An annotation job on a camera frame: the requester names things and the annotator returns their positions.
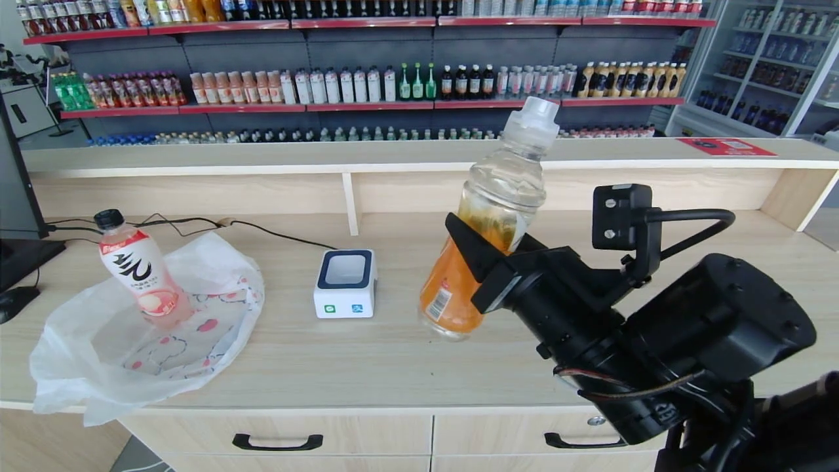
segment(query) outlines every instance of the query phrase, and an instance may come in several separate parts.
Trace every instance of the white bottle cap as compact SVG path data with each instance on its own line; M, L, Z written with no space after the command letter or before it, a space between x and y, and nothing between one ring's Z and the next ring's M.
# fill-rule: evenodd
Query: white bottle cap
M560 132L560 126L554 123L559 111L559 103L528 97L520 111L510 113L510 118L504 126L504 138L548 149Z

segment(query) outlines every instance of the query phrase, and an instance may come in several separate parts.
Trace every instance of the computer mouse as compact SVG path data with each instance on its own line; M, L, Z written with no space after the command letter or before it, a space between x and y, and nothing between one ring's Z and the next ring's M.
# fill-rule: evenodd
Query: computer mouse
M33 286L19 286L0 293L0 324L16 317L41 291Z

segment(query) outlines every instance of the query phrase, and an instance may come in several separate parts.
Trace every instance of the red sign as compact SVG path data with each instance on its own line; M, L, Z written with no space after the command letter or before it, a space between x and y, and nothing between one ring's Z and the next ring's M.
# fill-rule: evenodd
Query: red sign
M777 155L734 138L677 138L709 155Z

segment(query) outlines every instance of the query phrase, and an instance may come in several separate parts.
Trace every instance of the black drawer handle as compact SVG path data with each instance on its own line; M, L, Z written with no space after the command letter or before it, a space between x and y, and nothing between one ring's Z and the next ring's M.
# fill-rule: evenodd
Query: black drawer handle
M557 449L605 449L605 448L622 448L627 445L627 442L620 438L616 443L604 444L571 444L566 443L560 438L558 433L545 433L545 444L551 448Z
M288 451L311 451L323 445L323 434L311 434L309 439L300 446L292 446L290 448L265 448L263 446L253 446L251 444L251 435L237 433L233 436L233 445L240 449L248 451L274 451L274 452L288 452Z

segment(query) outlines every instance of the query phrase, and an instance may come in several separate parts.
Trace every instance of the plastic bag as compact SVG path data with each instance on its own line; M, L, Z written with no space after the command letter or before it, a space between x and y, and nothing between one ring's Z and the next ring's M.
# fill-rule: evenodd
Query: plastic bag
M242 351L263 306L256 263L215 233L165 259L195 314L158 330L113 278L74 296L47 317L29 356L38 384L34 412L86 400L85 426L103 424L201 388Z

